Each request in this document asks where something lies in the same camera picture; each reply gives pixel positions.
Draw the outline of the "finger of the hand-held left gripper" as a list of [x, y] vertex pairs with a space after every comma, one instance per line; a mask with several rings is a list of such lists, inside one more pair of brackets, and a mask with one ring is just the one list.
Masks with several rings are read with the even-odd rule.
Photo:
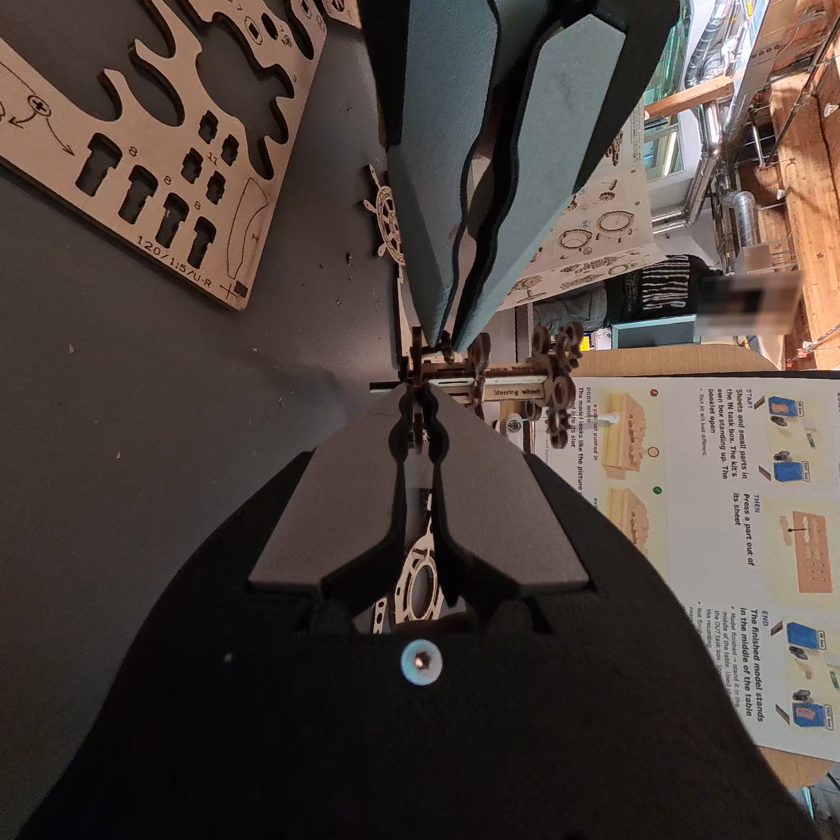
[[499, 30], [495, 2], [407, 6], [402, 117], [387, 167], [413, 305], [428, 344], [440, 340], [459, 284], [466, 170], [486, 117]]
[[453, 345], [466, 350], [504, 302], [571, 202], [625, 34], [600, 18], [539, 43], [512, 126], [468, 212], [476, 255], [458, 303]]

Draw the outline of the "wooden ship wheel part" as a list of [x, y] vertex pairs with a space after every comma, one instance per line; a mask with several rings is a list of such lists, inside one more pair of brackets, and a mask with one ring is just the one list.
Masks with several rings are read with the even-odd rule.
[[379, 257], [389, 257], [395, 264], [397, 273], [401, 275], [406, 267], [406, 258], [396, 215], [394, 194], [390, 185], [380, 179], [372, 164], [368, 164], [367, 172], [372, 181], [374, 196], [372, 199], [364, 199], [362, 206], [373, 216], [379, 235], [379, 244], [375, 253]]

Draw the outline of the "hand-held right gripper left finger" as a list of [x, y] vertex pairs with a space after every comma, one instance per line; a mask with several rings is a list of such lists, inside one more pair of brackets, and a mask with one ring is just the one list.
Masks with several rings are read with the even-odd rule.
[[413, 389], [399, 385], [318, 446], [248, 582], [362, 613], [396, 587]]

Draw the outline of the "silver ventilation duct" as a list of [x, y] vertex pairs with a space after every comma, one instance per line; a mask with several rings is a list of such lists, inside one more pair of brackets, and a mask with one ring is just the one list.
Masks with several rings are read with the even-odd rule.
[[759, 205], [749, 190], [727, 189], [719, 195], [722, 215], [729, 220], [735, 262], [747, 249], [763, 245], [760, 235]]

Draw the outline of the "folded instruction booklet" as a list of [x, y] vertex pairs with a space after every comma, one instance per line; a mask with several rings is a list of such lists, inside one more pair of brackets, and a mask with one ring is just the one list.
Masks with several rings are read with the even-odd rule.
[[619, 277], [665, 259], [655, 243], [640, 101], [499, 311]]

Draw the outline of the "wooden gear shaft assembly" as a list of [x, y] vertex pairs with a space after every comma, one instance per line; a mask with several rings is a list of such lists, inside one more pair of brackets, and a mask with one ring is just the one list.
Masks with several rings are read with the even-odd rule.
[[418, 452], [423, 448], [431, 459], [444, 446], [443, 415], [433, 401], [433, 389], [456, 404], [485, 418], [489, 403], [518, 403], [522, 422], [548, 421], [553, 448], [564, 448], [572, 428], [571, 409], [576, 398], [572, 374], [583, 355], [585, 331], [581, 322], [570, 322], [557, 334], [537, 327], [532, 332], [530, 351], [524, 362], [493, 364], [491, 340], [481, 332], [465, 352], [456, 351], [449, 331], [443, 330], [434, 345], [425, 344], [420, 327], [412, 327], [411, 343], [397, 367], [396, 379], [372, 381], [369, 392], [384, 394], [398, 385], [413, 392], [413, 430], [410, 440]]

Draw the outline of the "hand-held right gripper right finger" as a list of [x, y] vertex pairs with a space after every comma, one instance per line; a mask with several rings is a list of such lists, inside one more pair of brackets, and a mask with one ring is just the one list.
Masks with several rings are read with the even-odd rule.
[[483, 617], [591, 579], [522, 451], [436, 385], [420, 392], [432, 461], [438, 579]]

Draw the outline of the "punched wooden part sheet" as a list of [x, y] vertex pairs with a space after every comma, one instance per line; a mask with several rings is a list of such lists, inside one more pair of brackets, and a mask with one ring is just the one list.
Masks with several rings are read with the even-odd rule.
[[253, 67], [276, 73], [290, 94], [270, 106], [283, 142], [257, 143], [267, 175], [250, 159], [243, 123], [216, 104], [199, 73], [203, 47], [167, 2], [144, 2], [167, 38], [162, 56], [135, 39], [131, 59], [180, 107], [158, 120], [124, 75], [101, 83], [112, 121], [79, 108], [2, 41], [2, 162], [157, 265], [241, 312], [255, 285], [308, 95], [328, 35], [317, 2], [286, 2], [287, 19], [260, 1], [184, 2], [204, 25], [227, 25]]

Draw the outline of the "grey framed screen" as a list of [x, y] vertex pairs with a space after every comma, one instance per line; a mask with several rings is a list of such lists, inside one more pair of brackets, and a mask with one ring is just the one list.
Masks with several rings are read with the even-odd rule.
[[630, 350], [698, 343], [697, 318], [690, 314], [617, 323], [611, 327], [612, 349]]

